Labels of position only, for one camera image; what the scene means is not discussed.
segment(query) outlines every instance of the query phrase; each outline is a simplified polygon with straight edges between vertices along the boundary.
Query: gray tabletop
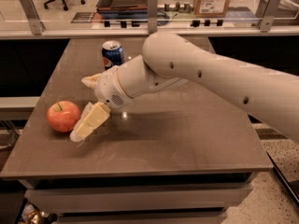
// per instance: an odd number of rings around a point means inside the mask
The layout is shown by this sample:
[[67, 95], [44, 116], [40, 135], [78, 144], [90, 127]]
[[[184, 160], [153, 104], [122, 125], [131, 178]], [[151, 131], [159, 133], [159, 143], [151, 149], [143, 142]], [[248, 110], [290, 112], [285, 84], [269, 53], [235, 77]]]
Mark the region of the gray tabletop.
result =
[[[144, 38], [119, 40], [127, 59], [140, 53]], [[209, 49], [204, 38], [190, 40]], [[69, 100], [82, 110], [97, 101], [80, 80], [103, 71], [104, 41], [70, 41], [1, 177], [214, 174], [272, 167], [247, 115], [191, 82], [142, 95], [132, 105], [113, 110], [83, 144], [55, 132], [46, 121], [50, 105]]]

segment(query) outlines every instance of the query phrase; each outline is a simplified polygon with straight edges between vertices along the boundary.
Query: box label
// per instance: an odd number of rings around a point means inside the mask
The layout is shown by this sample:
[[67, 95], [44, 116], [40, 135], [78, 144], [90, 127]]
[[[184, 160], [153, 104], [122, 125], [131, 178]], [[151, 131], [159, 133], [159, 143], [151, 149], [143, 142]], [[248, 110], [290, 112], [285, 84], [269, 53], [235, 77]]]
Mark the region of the box label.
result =
[[200, 2], [199, 13], [222, 13], [224, 5], [225, 0], [202, 0]]

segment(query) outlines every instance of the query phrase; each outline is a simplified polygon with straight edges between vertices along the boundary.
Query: metal post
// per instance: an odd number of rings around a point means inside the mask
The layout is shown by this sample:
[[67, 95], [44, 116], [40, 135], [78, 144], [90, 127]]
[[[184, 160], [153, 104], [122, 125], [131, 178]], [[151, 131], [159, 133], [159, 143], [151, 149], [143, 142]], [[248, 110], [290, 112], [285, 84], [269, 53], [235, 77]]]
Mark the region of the metal post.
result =
[[149, 34], [157, 32], [158, 0], [148, 0], [148, 31]]
[[275, 15], [278, 11], [278, 6], [281, 0], [269, 0], [265, 8], [263, 19], [260, 21], [258, 27], [262, 32], [269, 32]]
[[45, 30], [45, 26], [39, 19], [33, 0], [20, 0], [20, 2], [26, 14], [32, 34], [41, 35]]

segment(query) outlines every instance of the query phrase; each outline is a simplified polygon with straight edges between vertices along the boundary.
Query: can lid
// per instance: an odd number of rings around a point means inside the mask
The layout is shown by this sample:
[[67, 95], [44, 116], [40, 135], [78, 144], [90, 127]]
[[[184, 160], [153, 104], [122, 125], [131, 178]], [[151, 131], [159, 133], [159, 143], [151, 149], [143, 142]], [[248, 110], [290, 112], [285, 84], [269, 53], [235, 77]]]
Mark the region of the can lid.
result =
[[103, 44], [103, 49], [114, 50], [114, 49], [118, 49], [120, 46], [121, 46], [121, 42], [111, 40]]

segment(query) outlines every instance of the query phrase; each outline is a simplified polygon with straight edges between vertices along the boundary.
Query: floor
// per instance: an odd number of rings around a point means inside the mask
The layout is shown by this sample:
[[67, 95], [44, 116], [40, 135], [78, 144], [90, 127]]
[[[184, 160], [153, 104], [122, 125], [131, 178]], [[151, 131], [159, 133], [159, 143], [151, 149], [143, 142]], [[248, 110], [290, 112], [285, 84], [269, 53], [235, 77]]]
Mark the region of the floor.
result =
[[[77, 12], [93, 12], [98, 2], [98, 0], [86, 0], [86, 4], [81, 5], [79, 1], [68, 0], [69, 10], [64, 11], [60, 1], [52, 3], [50, 8], [45, 10], [43, 7], [45, 1], [34, 0], [37, 12], [41, 19], [46, 21], [46, 26], [48, 25], [47, 21], [56, 21], [56, 24], [51, 24], [50, 29], [61, 29], [62, 27], [67, 29]], [[252, 7], [252, 9], [258, 5], [258, 0], [233, 0], [233, 4], [236, 4], [237, 1]], [[0, 29], [12, 29], [11, 24], [15, 25], [15, 23], [19, 24], [15, 26], [16, 29], [26, 27], [26, 22], [16, 22], [24, 19], [19, 0], [0, 0], [0, 12], [0, 20], [2, 18], [3, 21], [9, 21], [7, 27], [1, 26], [0, 22]], [[253, 125], [261, 138], [263, 147], [288, 180], [299, 180], [299, 146], [263, 124]], [[9, 152], [0, 151], [0, 163], [5, 161], [5, 156], [8, 154]], [[272, 171], [257, 174], [252, 183], [254, 191], [242, 204], [228, 209], [228, 217], [222, 222], [223, 224], [299, 223], [299, 207], [294, 204], [287, 190]]]

